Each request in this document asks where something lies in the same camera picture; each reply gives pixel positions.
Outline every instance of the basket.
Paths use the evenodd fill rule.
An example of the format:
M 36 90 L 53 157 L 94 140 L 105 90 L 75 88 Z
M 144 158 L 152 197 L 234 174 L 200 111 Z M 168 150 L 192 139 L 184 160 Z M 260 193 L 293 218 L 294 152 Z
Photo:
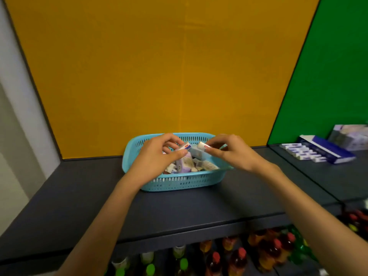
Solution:
M 127 172 L 131 167 L 143 143 L 158 135 L 161 134 L 140 135 L 128 142 L 122 158 L 122 170 L 124 172 Z M 201 132 L 175 133 L 175 135 L 181 138 L 182 141 L 188 141 L 190 144 L 198 144 L 200 141 L 206 142 L 208 139 L 214 137 L 212 134 Z M 180 174 L 161 174 L 159 177 L 148 182 L 141 189 L 148 192 L 161 192 L 210 186 L 220 182 L 224 178 L 226 171 L 232 169 L 227 162 L 224 162 L 220 158 L 211 156 L 208 161 L 214 163 L 220 169 Z

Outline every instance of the left hand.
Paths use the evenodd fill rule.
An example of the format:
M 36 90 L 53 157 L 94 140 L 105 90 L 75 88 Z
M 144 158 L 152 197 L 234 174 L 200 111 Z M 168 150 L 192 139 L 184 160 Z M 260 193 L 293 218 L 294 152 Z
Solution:
M 147 140 L 126 175 L 131 176 L 139 187 L 143 186 L 188 153 L 186 149 L 171 151 L 168 148 L 177 149 L 182 144 L 184 142 L 174 134 L 163 134 Z

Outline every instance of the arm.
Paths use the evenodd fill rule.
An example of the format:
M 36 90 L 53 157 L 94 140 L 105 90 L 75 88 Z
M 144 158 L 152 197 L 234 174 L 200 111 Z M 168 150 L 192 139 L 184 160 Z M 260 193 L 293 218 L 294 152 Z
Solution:
M 104 274 L 126 214 L 135 195 L 145 183 L 159 176 L 173 161 L 185 156 L 187 150 L 171 152 L 183 141 L 173 134 L 164 134 L 145 142 L 129 171 L 71 251 L 55 276 Z
M 236 135 L 218 135 L 206 152 L 263 178 L 331 275 L 368 275 L 368 243 L 297 187 Z M 219 150 L 223 144 L 228 146 Z

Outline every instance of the yellow wall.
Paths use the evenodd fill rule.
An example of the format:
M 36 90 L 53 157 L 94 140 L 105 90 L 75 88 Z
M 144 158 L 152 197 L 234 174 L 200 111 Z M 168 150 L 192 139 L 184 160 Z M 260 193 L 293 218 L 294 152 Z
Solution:
M 134 136 L 265 145 L 318 0 L 5 0 L 63 158 Z

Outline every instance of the green backdrop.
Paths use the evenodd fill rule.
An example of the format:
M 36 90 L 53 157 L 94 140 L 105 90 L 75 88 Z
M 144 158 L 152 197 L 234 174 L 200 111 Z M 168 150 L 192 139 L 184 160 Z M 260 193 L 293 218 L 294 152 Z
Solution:
M 268 144 L 368 120 L 368 0 L 321 0 Z

